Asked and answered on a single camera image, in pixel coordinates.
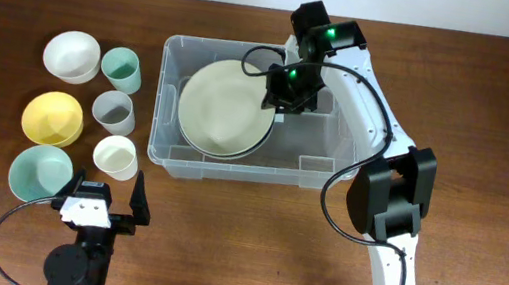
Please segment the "dark blue large bowl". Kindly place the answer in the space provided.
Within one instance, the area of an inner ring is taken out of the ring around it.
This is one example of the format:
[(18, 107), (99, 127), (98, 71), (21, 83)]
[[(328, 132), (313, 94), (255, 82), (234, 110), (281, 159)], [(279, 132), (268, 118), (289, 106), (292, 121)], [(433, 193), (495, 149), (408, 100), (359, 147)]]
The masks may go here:
[(219, 160), (241, 159), (252, 154), (266, 143), (272, 128), (272, 124), (253, 127), (203, 114), (188, 113), (180, 119), (180, 131), (187, 143)]

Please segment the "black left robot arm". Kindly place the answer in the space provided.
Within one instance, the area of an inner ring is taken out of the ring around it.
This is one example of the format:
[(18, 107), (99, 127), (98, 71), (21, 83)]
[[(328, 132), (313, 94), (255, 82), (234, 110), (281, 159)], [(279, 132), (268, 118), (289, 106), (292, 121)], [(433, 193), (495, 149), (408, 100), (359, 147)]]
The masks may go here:
[(133, 236), (137, 226), (150, 223), (142, 171), (136, 175), (129, 215), (110, 212), (110, 186), (85, 177), (83, 169), (75, 173), (51, 203), (76, 237), (74, 243), (62, 244), (46, 256), (43, 273), (47, 285), (105, 285), (116, 237)]

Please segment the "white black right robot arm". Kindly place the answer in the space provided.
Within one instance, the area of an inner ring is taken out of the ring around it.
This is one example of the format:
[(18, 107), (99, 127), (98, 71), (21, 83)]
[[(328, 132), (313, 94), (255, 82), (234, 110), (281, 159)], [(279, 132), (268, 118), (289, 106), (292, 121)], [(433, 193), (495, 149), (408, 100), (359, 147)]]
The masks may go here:
[(333, 23), (327, 13), (324, 3), (315, 1), (291, 14), (294, 34), (285, 44), (283, 66), (267, 71), (264, 104), (300, 114), (317, 107), (319, 91), (331, 92), (353, 136), (357, 160), (324, 185), (330, 188), (353, 174), (345, 197), (357, 232), (351, 241), (368, 248), (372, 285), (415, 285), (418, 236), (438, 162), (398, 124), (358, 23)]

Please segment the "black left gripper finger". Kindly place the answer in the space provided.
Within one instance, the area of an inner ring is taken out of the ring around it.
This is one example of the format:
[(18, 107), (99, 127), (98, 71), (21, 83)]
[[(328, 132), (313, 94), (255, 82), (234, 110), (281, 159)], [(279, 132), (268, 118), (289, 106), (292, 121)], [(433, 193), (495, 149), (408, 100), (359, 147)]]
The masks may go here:
[(72, 196), (79, 189), (79, 186), (86, 177), (86, 170), (82, 167), (80, 170), (74, 173), (71, 179), (58, 191), (58, 197), (69, 197)]
[(139, 170), (129, 201), (129, 206), (132, 210), (132, 216), (135, 224), (148, 226), (151, 214), (148, 207), (145, 189), (144, 173), (142, 170)]

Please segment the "beige large bowl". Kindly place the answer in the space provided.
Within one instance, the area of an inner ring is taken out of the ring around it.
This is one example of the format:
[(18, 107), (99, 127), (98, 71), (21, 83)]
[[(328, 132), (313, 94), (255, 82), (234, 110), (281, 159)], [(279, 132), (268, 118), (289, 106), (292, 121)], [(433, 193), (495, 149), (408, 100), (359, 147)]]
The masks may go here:
[(262, 143), (274, 124), (275, 109), (264, 109), (266, 78), (253, 64), (216, 61), (195, 72), (178, 103), (184, 138), (200, 152), (237, 157)]
[(253, 145), (251, 148), (248, 148), (244, 151), (238, 151), (236, 153), (230, 153), (230, 154), (220, 154), (220, 153), (213, 153), (208, 152), (207, 150), (201, 150), (199, 146), (194, 144), (192, 141), (189, 140), (189, 138), (184, 134), (181, 133), (181, 135), (184, 137), (185, 141), (189, 144), (189, 146), (193, 147), (193, 149), (197, 150), (203, 155), (206, 155), (206, 157), (211, 157), (213, 159), (219, 159), (219, 160), (238, 160), (243, 158), (248, 158), (249, 156), (256, 155), (257, 151), (263, 147), (263, 145), (267, 142), (269, 139), (269, 135), (264, 136), (262, 139), (259, 140), (255, 145)]

